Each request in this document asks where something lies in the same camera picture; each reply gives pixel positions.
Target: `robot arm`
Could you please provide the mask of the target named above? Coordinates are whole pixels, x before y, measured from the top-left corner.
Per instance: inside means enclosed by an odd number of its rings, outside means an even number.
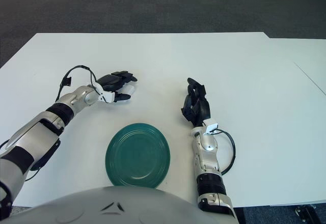
[[[131,80],[137,81],[122,71],[106,75],[91,86],[81,86],[59,98],[7,141],[7,150],[0,155],[0,220],[9,216],[28,171],[39,170],[48,162],[60,145],[59,136],[77,113],[96,101],[129,99],[134,89],[124,85]]]
[[[218,124],[210,118],[209,104],[205,99],[205,87],[191,78],[188,78],[188,83],[188,95],[181,111],[194,125],[191,135],[194,137],[198,207],[203,211],[232,215],[237,220],[222,180],[222,172],[216,155],[218,144],[213,136],[216,134]]]

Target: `green plate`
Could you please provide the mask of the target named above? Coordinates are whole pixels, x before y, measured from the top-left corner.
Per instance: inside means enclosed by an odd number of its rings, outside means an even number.
[[[136,123],[122,128],[105,156],[106,173],[115,186],[157,187],[170,165],[167,140],[155,127]]]

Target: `floor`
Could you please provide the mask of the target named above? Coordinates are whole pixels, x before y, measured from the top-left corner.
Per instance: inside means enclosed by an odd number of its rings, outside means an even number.
[[[35,33],[265,32],[326,39],[325,6],[326,0],[0,0],[0,67]],[[293,206],[237,211],[241,223],[301,223]],[[316,211],[326,223],[326,204]]]

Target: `wire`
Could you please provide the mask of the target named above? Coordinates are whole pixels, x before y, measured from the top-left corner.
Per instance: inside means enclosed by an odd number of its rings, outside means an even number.
[[[65,80],[68,78],[69,73],[70,73],[72,70],[77,69],[77,68],[82,68],[82,69],[88,70],[88,71],[91,73],[91,85],[92,85],[93,89],[96,91],[96,93],[97,93],[98,95],[100,95],[100,94],[98,93],[98,91],[96,90],[96,88],[94,87],[94,85],[93,85],[92,76],[94,77],[95,82],[97,81],[97,80],[96,80],[96,76],[95,76],[95,74],[93,73],[93,71],[92,71],[89,67],[87,67],[87,66],[85,66],[85,65],[77,65],[77,66],[71,68],[70,70],[68,70],[68,72],[67,72],[67,73],[65,74],[65,76],[62,78],[62,81],[61,81],[61,83],[60,83],[60,88],[59,88],[59,92],[58,92],[58,95],[57,95],[56,101],[60,98],[60,94],[61,94],[62,88],[63,88],[64,86],[66,86],[66,84],[65,84],[64,82],[65,82]]]
[[[231,146],[232,146],[232,150],[233,150],[233,156],[232,156],[232,159],[231,159],[231,162],[230,164],[228,165],[228,167],[226,167],[223,171],[222,171],[222,175],[226,174],[233,166],[233,163],[234,163],[234,160],[235,160],[235,143],[234,143],[234,140],[233,138],[231,137],[231,135],[226,132],[226,131],[223,131],[223,130],[220,130],[220,129],[214,129],[213,131],[219,131],[217,133],[214,133],[214,134],[211,134],[211,135],[217,135],[217,134],[221,134],[221,133],[224,133],[230,140],[231,142]]]
[[[1,145],[0,145],[0,149],[8,142],[9,140],[7,140],[7,141],[5,141],[4,143],[2,143]]]
[[[32,175],[30,178],[26,179],[25,182],[27,182],[27,181],[31,180],[33,177],[35,177],[36,174],[38,174],[38,172],[39,172],[40,170],[41,170],[41,168],[39,168],[39,169],[37,170],[37,172],[35,172],[35,174]]]

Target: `white tabletop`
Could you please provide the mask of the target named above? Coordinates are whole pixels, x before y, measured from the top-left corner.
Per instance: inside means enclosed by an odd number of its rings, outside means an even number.
[[[169,172],[158,189],[196,203],[192,125],[180,111],[188,77],[205,85],[211,116],[235,140],[237,158],[223,178],[235,207],[326,200],[326,96],[294,63],[325,87],[316,70],[325,68],[326,41],[306,40],[303,49],[297,40],[278,40],[264,33],[36,34],[0,69],[0,142],[53,104],[63,75],[75,65],[89,66],[98,78],[128,70],[139,81],[129,102],[97,103],[78,114],[14,205],[110,186],[108,144],[137,122],[158,128],[170,147]],[[298,52],[310,55],[298,61]],[[88,72],[73,71],[72,87],[62,94],[89,79]],[[216,138],[224,168],[231,148],[223,136]]]

